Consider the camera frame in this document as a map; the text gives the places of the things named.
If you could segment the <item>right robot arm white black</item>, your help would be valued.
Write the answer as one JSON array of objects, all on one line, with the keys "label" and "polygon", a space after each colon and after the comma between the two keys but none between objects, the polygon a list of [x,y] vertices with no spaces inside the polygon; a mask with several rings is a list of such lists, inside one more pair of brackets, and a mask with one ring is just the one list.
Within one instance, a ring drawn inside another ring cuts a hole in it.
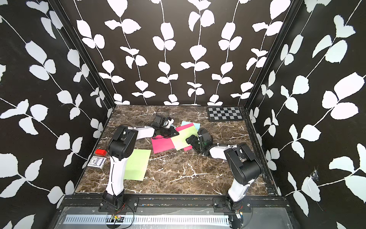
[{"label": "right robot arm white black", "polygon": [[228,190],[228,196],[234,203],[246,196],[251,184],[262,174],[262,164],[246,143],[215,144],[212,136],[203,128],[198,130],[197,135],[191,135],[185,141],[203,156],[226,160],[234,177]]}]

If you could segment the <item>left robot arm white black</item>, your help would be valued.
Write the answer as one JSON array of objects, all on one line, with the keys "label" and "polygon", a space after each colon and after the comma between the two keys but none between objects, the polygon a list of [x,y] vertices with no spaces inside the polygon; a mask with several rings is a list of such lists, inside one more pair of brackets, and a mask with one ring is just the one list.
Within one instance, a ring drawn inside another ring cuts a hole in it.
[{"label": "left robot arm white black", "polygon": [[124,174],[136,141],[158,135],[162,138],[178,136],[179,133],[173,123],[173,118],[157,114],[148,126],[133,127],[123,124],[116,128],[107,147],[110,156],[110,174],[107,188],[102,196],[104,206],[120,209],[124,205]]}]

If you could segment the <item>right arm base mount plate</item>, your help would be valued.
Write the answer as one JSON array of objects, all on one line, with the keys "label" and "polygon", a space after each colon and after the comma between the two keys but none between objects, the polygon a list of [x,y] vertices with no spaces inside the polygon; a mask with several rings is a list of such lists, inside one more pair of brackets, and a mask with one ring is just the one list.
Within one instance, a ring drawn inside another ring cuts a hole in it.
[{"label": "right arm base mount plate", "polygon": [[247,197],[234,202],[228,196],[214,197],[213,209],[216,213],[250,213],[252,211]]}]

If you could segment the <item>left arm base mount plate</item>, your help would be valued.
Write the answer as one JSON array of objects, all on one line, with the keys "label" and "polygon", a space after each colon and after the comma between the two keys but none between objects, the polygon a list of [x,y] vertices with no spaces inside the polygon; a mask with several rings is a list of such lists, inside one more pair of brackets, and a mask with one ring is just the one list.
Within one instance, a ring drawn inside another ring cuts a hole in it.
[{"label": "left arm base mount plate", "polygon": [[117,199],[115,203],[102,199],[99,212],[107,212],[109,214],[117,213],[122,214],[126,212],[135,213],[139,202],[138,197],[123,196],[123,199]]}]

